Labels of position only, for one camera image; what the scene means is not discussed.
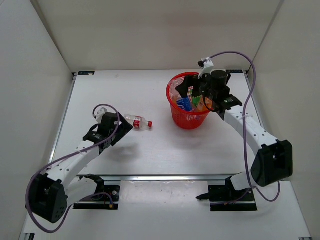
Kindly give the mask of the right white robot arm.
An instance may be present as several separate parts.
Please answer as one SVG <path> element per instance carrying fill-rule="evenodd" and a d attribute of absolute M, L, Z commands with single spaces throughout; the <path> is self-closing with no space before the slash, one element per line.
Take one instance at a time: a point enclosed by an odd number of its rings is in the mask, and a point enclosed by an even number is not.
<path fill-rule="evenodd" d="M 268 133 L 246 111 L 242 102 L 230 93 L 231 74 L 224 70 L 187 75 L 176 91 L 183 99 L 201 96 L 212 102 L 211 111 L 235 129 L 244 142 L 244 156 L 251 149 L 255 158 L 252 165 L 244 161 L 245 171 L 225 180 L 224 193 L 230 200 L 238 199 L 243 191 L 278 183 L 293 174 L 293 146 L 288 140 L 279 140 Z"/>

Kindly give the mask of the green soda bottle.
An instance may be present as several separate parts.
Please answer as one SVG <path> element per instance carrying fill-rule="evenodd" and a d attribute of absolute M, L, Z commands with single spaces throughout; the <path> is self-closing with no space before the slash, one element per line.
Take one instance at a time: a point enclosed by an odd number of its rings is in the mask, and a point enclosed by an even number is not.
<path fill-rule="evenodd" d="M 202 99 L 202 95 L 199 96 L 192 96 L 191 97 L 191 103 L 192 105 L 196 108 L 200 102 L 200 100 Z"/>

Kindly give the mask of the blue label clear bottle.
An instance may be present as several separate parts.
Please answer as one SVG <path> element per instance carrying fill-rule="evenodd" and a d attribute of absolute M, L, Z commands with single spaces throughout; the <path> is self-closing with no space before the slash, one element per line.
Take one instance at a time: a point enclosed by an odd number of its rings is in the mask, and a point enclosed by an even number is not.
<path fill-rule="evenodd" d="M 172 101 L 176 103 L 176 105 L 187 112 L 192 110 L 192 106 L 188 97 L 182 97 L 179 92 L 176 90 L 176 87 L 182 83 L 181 78 L 177 78 L 172 82 L 171 91 L 172 91 Z"/>

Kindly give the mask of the red label clear bottle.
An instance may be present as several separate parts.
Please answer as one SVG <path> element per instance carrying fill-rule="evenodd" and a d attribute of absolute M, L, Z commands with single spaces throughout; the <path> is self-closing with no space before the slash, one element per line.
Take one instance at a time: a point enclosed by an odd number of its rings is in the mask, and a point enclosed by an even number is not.
<path fill-rule="evenodd" d="M 153 126 L 152 121 L 148 121 L 142 116 L 125 114 L 124 118 L 133 126 L 135 130 L 150 130 Z"/>

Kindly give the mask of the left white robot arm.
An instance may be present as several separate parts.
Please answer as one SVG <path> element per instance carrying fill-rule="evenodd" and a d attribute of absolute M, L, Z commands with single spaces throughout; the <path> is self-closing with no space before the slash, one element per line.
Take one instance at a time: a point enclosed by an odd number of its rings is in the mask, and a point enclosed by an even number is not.
<path fill-rule="evenodd" d="M 74 203 L 89 197 L 93 200 L 103 198 L 104 180 L 91 173 L 84 176 L 79 173 L 132 129 L 120 113 L 100 114 L 97 124 L 89 129 L 75 152 L 54 163 L 51 169 L 37 173 L 31 180 L 26 191 L 28 211 L 55 224 Z"/>

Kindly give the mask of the orange juice bottle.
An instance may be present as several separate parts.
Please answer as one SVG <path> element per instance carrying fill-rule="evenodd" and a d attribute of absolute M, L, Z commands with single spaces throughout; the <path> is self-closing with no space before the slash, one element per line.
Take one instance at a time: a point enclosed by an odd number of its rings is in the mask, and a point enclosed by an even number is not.
<path fill-rule="evenodd" d="M 205 101 L 201 98 L 196 106 L 197 110 L 199 112 L 204 112 L 207 111 L 208 108 L 211 109 L 212 108 L 212 101 L 209 98 L 205 98 Z"/>

